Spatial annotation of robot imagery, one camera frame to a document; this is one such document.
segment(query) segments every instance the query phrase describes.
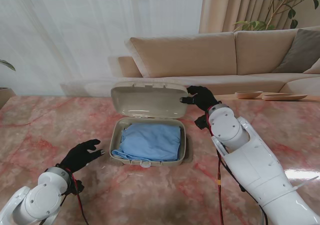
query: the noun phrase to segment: beige sofa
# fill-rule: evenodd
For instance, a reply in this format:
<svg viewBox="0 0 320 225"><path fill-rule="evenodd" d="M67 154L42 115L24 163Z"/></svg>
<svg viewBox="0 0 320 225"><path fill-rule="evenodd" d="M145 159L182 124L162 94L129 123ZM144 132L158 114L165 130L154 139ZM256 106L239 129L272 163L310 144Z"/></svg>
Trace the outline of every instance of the beige sofa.
<svg viewBox="0 0 320 225"><path fill-rule="evenodd" d="M320 31L320 26L305 28ZM126 78L202 85L214 94L257 90L320 96L320 74L271 73L297 29L238 31L185 37L135 38L131 56L119 57Z"/></svg>

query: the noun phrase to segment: sofa armrest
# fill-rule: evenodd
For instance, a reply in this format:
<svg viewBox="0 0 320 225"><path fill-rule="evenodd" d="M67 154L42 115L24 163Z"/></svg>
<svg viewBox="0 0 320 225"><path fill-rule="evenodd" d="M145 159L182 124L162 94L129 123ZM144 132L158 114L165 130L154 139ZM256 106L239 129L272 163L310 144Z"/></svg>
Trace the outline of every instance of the sofa armrest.
<svg viewBox="0 0 320 225"><path fill-rule="evenodd" d="M120 56L118 62L125 78L142 78L142 75L132 56Z"/></svg>

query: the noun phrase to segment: blue cloth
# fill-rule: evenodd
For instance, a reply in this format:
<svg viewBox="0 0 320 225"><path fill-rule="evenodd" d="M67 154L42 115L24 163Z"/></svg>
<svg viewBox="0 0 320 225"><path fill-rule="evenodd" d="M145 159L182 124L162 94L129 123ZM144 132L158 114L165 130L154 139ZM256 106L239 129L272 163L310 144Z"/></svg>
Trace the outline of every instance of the blue cloth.
<svg viewBox="0 0 320 225"><path fill-rule="evenodd" d="M128 160L176 161L180 146L180 127L134 123L122 131L119 149L112 154Z"/></svg>

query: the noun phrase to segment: plastic storage box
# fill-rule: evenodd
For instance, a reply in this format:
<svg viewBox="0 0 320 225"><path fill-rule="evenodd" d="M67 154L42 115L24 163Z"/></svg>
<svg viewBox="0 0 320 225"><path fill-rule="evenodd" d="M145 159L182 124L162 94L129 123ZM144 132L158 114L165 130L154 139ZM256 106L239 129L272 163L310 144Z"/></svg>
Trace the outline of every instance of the plastic storage box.
<svg viewBox="0 0 320 225"><path fill-rule="evenodd" d="M180 102L187 97L187 89L180 84L165 82L130 82L117 83L111 90L111 97L116 111L126 115L115 124L111 144L111 158L123 164L151 166L177 166L182 163L186 153L186 129L181 121L176 120L185 115L187 105ZM141 161L127 160L112 155L119 148L122 130L134 123L157 123L179 126L181 132L177 161Z"/></svg>

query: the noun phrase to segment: open lid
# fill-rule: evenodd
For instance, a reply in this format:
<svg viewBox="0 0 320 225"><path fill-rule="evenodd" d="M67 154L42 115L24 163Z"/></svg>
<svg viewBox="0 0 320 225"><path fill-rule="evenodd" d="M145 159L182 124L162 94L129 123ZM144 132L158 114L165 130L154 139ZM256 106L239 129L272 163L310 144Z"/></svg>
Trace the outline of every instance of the open lid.
<svg viewBox="0 0 320 225"><path fill-rule="evenodd" d="M111 90L116 111L130 117L181 118L187 105L180 98L187 96L183 85L166 82L123 81Z"/></svg>

